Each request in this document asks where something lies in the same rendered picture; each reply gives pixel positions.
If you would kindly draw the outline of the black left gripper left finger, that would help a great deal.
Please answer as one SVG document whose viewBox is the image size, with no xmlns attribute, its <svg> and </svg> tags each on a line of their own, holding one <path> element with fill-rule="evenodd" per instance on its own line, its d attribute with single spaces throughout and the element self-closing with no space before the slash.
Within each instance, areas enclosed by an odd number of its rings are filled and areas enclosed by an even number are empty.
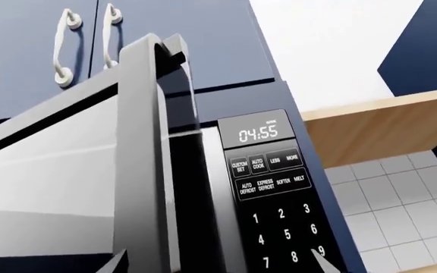
<svg viewBox="0 0 437 273">
<path fill-rule="evenodd" d="M 96 273 L 128 273 L 128 256 L 127 250 L 123 249 L 112 257 Z"/>
</svg>

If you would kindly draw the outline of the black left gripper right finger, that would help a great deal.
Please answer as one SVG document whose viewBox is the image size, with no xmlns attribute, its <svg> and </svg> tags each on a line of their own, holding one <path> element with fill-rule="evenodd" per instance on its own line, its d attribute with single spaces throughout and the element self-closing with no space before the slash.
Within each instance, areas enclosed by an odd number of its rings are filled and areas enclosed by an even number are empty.
<svg viewBox="0 0 437 273">
<path fill-rule="evenodd" d="M 310 250 L 324 273 L 339 273 L 339 270 L 315 249 Z"/>
</svg>

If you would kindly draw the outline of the silver microwave door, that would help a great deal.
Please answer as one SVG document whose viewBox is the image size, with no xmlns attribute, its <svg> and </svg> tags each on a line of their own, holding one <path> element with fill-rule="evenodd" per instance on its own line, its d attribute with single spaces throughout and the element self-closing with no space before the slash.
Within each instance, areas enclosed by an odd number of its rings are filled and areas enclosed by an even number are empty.
<svg viewBox="0 0 437 273">
<path fill-rule="evenodd" d="M 160 77 L 169 145 L 164 158 L 172 273 L 205 273 L 203 188 L 208 174 L 194 129 L 190 78 Z M 115 131 L 111 97 L 0 150 L 0 273 L 97 273 L 114 258 Z"/>
</svg>

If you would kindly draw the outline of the grey microwave door handle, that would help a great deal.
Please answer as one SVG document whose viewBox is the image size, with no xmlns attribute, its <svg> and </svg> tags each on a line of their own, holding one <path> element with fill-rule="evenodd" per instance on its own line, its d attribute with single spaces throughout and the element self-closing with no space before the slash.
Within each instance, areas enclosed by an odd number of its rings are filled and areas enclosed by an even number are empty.
<svg viewBox="0 0 437 273">
<path fill-rule="evenodd" d="M 120 52 L 115 149 L 113 250 L 126 250 L 128 273 L 173 273 L 178 232 L 165 93 L 158 79 L 182 70 L 190 84 L 188 48 L 178 33 L 149 33 Z"/>
</svg>

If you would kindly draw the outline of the black microwave with keypad panel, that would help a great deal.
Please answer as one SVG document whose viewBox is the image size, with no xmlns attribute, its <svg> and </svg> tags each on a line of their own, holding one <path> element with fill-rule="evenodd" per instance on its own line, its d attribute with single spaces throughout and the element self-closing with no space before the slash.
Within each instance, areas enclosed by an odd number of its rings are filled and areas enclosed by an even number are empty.
<svg viewBox="0 0 437 273">
<path fill-rule="evenodd" d="M 366 273 L 289 108 L 168 116 L 181 273 Z"/>
</svg>

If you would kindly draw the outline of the navy blue cabinet door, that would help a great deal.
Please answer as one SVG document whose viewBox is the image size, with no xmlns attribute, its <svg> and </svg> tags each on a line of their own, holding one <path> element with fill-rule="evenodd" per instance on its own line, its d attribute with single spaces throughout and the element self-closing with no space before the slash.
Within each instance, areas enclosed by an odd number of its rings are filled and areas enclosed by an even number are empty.
<svg viewBox="0 0 437 273">
<path fill-rule="evenodd" d="M 63 92 L 55 82 L 54 39 L 63 10 L 82 26 L 66 29 L 58 60 L 74 74 L 90 76 L 99 0 L 0 0 L 0 120 L 12 118 Z"/>
<path fill-rule="evenodd" d="M 98 0 L 92 74 L 104 70 L 102 26 L 111 3 L 123 20 L 111 27 L 109 54 L 154 33 L 179 33 L 187 44 L 193 87 L 218 89 L 275 79 L 248 0 Z"/>
</svg>

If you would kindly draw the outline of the light wooden shelf board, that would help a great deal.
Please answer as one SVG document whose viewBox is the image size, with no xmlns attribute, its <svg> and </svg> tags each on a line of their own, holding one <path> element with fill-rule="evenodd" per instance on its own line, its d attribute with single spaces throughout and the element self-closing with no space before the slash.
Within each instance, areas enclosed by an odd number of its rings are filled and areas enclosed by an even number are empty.
<svg viewBox="0 0 437 273">
<path fill-rule="evenodd" d="M 324 168 L 437 146 L 437 90 L 301 114 Z"/>
</svg>

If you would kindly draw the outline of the navy blue cabinet frame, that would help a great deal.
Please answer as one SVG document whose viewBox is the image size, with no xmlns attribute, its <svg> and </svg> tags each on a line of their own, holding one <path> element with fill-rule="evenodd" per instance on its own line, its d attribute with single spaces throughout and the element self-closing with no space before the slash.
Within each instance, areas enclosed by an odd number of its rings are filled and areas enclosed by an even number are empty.
<svg viewBox="0 0 437 273">
<path fill-rule="evenodd" d="M 198 115 L 200 122 L 204 122 L 215 116 L 229 115 L 235 111 L 254 113 L 255 111 L 289 108 L 293 113 L 298 115 L 300 120 L 299 126 L 304 129 L 305 134 L 301 137 L 301 140 L 312 147 L 311 161 L 316 163 L 319 166 L 319 170 L 325 175 L 321 159 L 316 153 L 313 142 L 307 133 L 306 125 L 297 110 L 291 91 L 286 82 L 284 82 L 278 74 L 277 67 L 272 60 L 271 52 L 266 45 L 266 41 L 259 29 L 259 24 L 253 11 L 252 15 L 257 23 L 259 34 L 263 38 L 263 45 L 269 53 L 270 64 L 275 74 L 274 81 L 268 83 L 251 83 L 243 86 L 225 86 L 218 89 L 196 90 L 193 87 L 190 70 L 190 84 L 192 86 L 190 93 L 193 103 L 193 113 Z M 103 102 L 106 99 L 110 99 L 111 97 L 118 99 L 118 69 L 121 63 L 120 52 L 118 54 L 118 64 L 114 67 L 104 69 L 102 72 L 94 74 L 80 83 L 71 83 L 67 88 L 62 88 L 63 92 L 59 95 L 0 123 L 0 150 L 38 131 L 46 129 L 53 124 L 61 122 L 71 115 L 75 115 L 95 104 Z M 187 66 L 190 69 L 189 52 L 187 60 Z"/>
</svg>

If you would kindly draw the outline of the navy blue wall cabinet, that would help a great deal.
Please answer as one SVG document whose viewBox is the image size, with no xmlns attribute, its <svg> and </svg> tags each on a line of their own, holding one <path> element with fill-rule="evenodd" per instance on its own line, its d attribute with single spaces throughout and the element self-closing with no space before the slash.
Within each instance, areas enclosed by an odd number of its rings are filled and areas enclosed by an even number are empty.
<svg viewBox="0 0 437 273">
<path fill-rule="evenodd" d="M 423 0 L 378 72 L 396 97 L 437 90 L 437 0 Z"/>
</svg>

